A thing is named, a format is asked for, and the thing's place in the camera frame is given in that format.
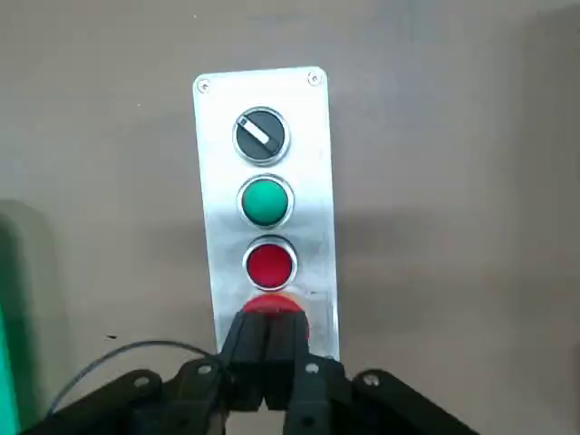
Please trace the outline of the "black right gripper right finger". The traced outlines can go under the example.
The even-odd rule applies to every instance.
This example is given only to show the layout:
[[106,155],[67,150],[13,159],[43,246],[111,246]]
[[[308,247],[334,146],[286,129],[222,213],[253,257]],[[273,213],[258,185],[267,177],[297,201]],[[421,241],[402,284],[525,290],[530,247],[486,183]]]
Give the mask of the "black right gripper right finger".
[[284,434],[471,434],[473,429],[381,369],[349,378],[312,354],[304,313],[272,314],[266,404],[284,411]]

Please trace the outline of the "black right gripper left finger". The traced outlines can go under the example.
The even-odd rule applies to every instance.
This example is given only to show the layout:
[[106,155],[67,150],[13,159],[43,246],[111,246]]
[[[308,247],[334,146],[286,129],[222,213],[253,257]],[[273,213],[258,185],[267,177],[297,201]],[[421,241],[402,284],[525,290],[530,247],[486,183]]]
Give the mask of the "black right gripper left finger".
[[29,434],[223,434],[233,409],[238,366],[258,363],[265,338],[261,314],[239,312],[220,353],[177,342],[197,359],[170,380],[149,369],[123,374],[61,409],[52,407]]

